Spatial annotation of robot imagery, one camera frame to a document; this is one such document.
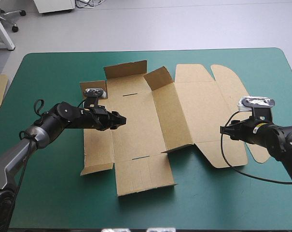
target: chair wheel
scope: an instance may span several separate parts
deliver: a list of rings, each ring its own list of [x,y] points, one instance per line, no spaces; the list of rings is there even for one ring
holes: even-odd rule
[[[13,31],[13,32],[18,32],[18,27],[13,26],[13,27],[12,27],[12,31]]]
[[[20,12],[20,16],[25,16],[27,13],[26,13],[26,11],[21,11]]]

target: black cable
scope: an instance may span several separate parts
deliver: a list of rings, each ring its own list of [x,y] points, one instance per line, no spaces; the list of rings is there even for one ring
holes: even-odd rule
[[[37,107],[37,104],[39,103],[39,102],[41,102],[41,105],[40,105],[40,107],[37,109],[36,107]],[[36,115],[38,115],[38,116],[42,116],[41,114],[40,114],[40,110],[44,107],[44,104],[45,104],[45,101],[43,100],[43,99],[37,99],[35,102],[34,102],[34,106],[33,106],[33,108],[34,108],[34,112],[35,112],[35,114]]]
[[[79,103],[79,105],[77,106],[77,108],[79,108],[79,106],[81,106],[81,105],[84,103],[85,100],[86,100],[86,99],[82,100],[82,102]]]
[[[27,163],[28,163],[28,160],[29,160],[29,157],[31,155],[31,148],[32,148],[32,143],[33,142],[37,142],[35,140],[35,135],[30,135],[28,134],[26,131],[21,131],[19,133],[19,138],[22,140],[24,138],[26,139],[29,139],[29,146],[28,146],[28,150],[27,150],[27,153],[26,153],[26,156],[25,156],[25,159],[24,159],[24,166],[23,166],[23,169],[22,169],[22,172],[21,172],[21,175],[20,175],[20,178],[19,178],[19,182],[18,182],[18,185],[17,185],[17,188],[16,188],[16,191],[15,191],[15,195],[14,195],[14,198],[13,198],[13,201],[12,201],[12,205],[11,205],[11,209],[10,209],[10,212],[9,212],[9,215],[11,216],[12,213],[13,213],[13,209],[14,209],[14,206],[15,206],[15,202],[16,202],[16,198],[17,198],[17,195],[19,193],[19,190],[20,190],[20,187],[21,187],[21,183],[24,179],[24,175],[25,175],[25,171],[26,171],[26,167],[27,167]],[[6,230],[8,230],[9,226],[10,226],[10,222],[11,222],[11,218],[7,221],[7,224],[6,224]]]
[[[229,118],[229,120],[227,121],[227,123],[225,124],[224,128],[223,128],[223,131],[225,131],[228,123],[232,120],[232,118],[238,114],[239,111],[235,112],[232,114],[232,116]],[[257,179],[257,180],[262,180],[262,181],[266,181],[266,182],[271,182],[271,183],[276,183],[276,184],[283,184],[283,185],[292,185],[292,182],[284,182],[284,181],[277,181],[277,180],[270,180],[270,179],[265,179],[265,178],[261,178],[261,177],[258,177],[258,176],[254,176],[254,175],[250,175],[250,174],[247,174],[247,173],[244,173],[240,170],[238,170],[237,168],[235,168],[234,166],[232,166],[226,159],[225,157],[225,154],[224,154],[224,151],[223,151],[223,134],[221,134],[221,153],[222,153],[222,156],[223,156],[223,159],[225,160],[225,162],[227,163],[227,165],[229,167],[231,167],[232,169],[234,169],[236,172],[238,172],[239,174],[242,174],[242,175],[245,175],[247,177],[250,177],[250,178],[253,178],[253,179]]]

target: cardboard tab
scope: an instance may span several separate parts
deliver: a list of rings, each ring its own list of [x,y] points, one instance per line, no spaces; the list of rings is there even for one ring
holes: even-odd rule
[[[152,91],[173,83],[173,79],[165,67],[154,70],[144,77]]]
[[[104,68],[107,79],[145,74],[147,72],[147,61],[137,61],[125,64],[118,64]]]

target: white cabinet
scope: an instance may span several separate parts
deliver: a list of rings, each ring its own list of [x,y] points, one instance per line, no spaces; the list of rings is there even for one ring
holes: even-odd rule
[[[34,3],[39,13],[72,10],[75,8],[75,0],[34,0]]]

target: gray floor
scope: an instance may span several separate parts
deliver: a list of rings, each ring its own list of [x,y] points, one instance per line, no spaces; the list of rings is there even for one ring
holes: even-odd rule
[[[278,47],[292,68],[292,1],[106,0],[93,10],[41,15],[32,0],[2,0],[19,32],[0,50],[0,73],[10,82],[33,52],[91,52]]]

